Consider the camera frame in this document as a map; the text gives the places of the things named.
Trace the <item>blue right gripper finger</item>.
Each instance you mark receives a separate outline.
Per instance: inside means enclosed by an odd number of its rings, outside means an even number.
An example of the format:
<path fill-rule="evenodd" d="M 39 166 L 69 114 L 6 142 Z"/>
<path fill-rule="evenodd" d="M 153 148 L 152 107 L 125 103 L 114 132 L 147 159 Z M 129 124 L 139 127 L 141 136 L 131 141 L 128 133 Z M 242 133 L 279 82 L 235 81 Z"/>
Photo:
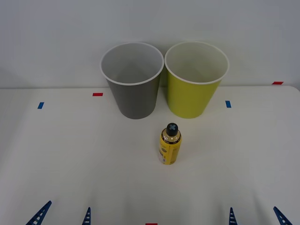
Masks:
<path fill-rule="evenodd" d="M 230 208 L 230 213 L 229 213 L 229 225 L 238 225 L 232 207 Z"/>
<path fill-rule="evenodd" d="M 287 217 L 276 206 L 273 207 L 273 210 L 277 216 L 280 225 L 292 225 L 292 223 L 287 219 Z"/>

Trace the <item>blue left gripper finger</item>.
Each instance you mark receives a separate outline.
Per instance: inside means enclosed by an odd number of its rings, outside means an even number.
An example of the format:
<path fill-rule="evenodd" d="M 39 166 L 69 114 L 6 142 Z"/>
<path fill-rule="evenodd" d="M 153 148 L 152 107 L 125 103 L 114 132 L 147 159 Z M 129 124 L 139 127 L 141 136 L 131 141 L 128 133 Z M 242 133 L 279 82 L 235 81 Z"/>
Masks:
<path fill-rule="evenodd" d="M 26 225 L 41 225 L 52 201 L 48 201 L 27 223 Z"/>
<path fill-rule="evenodd" d="M 91 225 L 91 208 L 90 207 L 86 211 L 82 225 Z"/>

